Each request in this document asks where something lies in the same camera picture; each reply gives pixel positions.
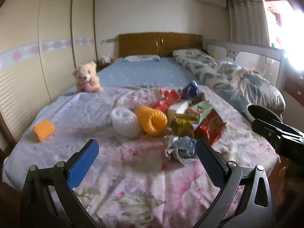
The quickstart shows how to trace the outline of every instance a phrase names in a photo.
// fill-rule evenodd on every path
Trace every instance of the pink floral sheet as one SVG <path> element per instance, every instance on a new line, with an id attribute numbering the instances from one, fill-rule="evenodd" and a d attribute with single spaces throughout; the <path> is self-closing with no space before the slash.
<path id="1" fill-rule="evenodd" d="M 227 123 L 213 145 L 224 158 L 242 167 L 264 166 L 268 175 L 279 161 L 271 145 L 252 132 L 249 122 L 232 106 L 200 86 L 207 100 Z M 164 137 L 143 135 L 137 140 L 119 136 L 113 129 L 110 111 L 115 106 L 135 109 L 153 105 L 153 88 L 107 88 L 104 93 L 61 96 L 45 107 L 24 133 L 3 166 L 3 181 L 22 190 L 28 168 L 53 167 L 68 160 L 93 138 L 99 155 L 78 188 L 76 196 L 91 217 L 107 227 L 192 227 L 215 199 L 214 187 L 199 160 L 187 166 L 168 160 Z M 38 142 L 33 126 L 49 119 L 55 132 Z M 226 216 L 233 214 L 241 190 Z M 59 211 L 58 198 L 54 195 Z"/>

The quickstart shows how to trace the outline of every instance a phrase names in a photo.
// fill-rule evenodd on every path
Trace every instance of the drawer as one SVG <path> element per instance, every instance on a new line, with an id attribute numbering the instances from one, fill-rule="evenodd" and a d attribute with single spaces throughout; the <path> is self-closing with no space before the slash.
<path id="1" fill-rule="evenodd" d="M 304 88 L 304 71 L 295 71 L 293 68 L 289 68 L 287 77 Z"/>
<path id="2" fill-rule="evenodd" d="M 304 106 L 304 87 L 297 82 L 291 80 L 289 77 L 286 79 L 284 91 L 296 99 L 301 105 Z"/>

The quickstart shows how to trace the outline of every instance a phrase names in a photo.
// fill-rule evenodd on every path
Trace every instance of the sliding wardrobe door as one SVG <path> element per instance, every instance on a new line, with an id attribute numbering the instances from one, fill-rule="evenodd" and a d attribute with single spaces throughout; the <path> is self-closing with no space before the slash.
<path id="1" fill-rule="evenodd" d="M 72 35 L 76 66 L 96 61 L 93 0 L 73 0 Z"/>
<path id="2" fill-rule="evenodd" d="M 0 7 L 0 112 L 8 139 L 18 141 L 50 103 L 38 47 L 40 0 L 5 0 Z"/>
<path id="3" fill-rule="evenodd" d="M 75 69 L 71 30 L 71 0 L 41 0 L 39 11 L 39 49 L 45 82 L 54 101 L 74 85 Z"/>

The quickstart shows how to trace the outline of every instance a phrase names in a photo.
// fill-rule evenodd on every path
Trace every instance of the yellow coiled toy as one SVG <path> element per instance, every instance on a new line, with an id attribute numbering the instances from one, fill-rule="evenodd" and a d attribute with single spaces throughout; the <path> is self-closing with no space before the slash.
<path id="1" fill-rule="evenodd" d="M 136 109 L 135 114 L 143 130 L 151 136 L 161 135 L 167 127 L 167 117 L 160 110 L 142 105 Z"/>

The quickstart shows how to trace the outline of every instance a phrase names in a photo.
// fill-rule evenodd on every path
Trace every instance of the nightstand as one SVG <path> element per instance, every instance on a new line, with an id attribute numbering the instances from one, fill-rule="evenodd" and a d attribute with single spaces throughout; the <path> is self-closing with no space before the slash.
<path id="1" fill-rule="evenodd" d="M 96 67 L 96 71 L 99 72 L 100 70 L 103 70 L 106 67 L 109 67 L 112 63 L 105 63 L 105 64 L 100 64 Z"/>

